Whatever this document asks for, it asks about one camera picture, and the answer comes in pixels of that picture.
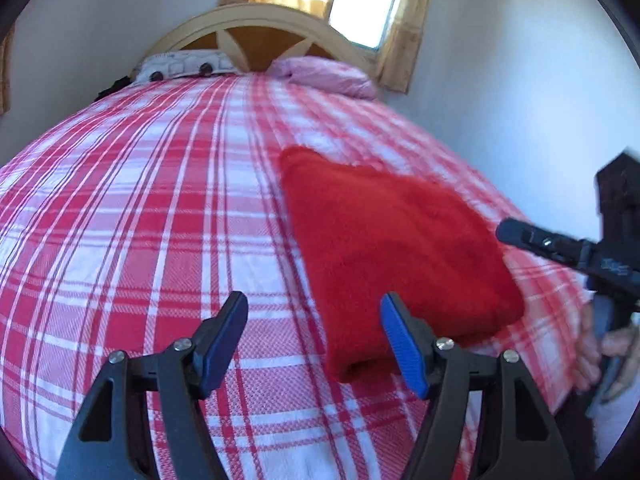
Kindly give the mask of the person's right hand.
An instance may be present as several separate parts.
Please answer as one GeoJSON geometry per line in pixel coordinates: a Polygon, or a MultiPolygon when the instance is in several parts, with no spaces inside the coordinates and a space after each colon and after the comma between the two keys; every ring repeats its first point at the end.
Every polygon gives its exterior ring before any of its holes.
{"type": "Polygon", "coordinates": [[[627,391],[639,374],[639,326],[629,325],[598,338],[594,331],[593,303],[582,307],[580,332],[576,341],[573,377],[576,388],[586,392],[601,379],[600,364],[604,358],[623,359],[623,367],[602,400],[610,402],[627,391]]]}

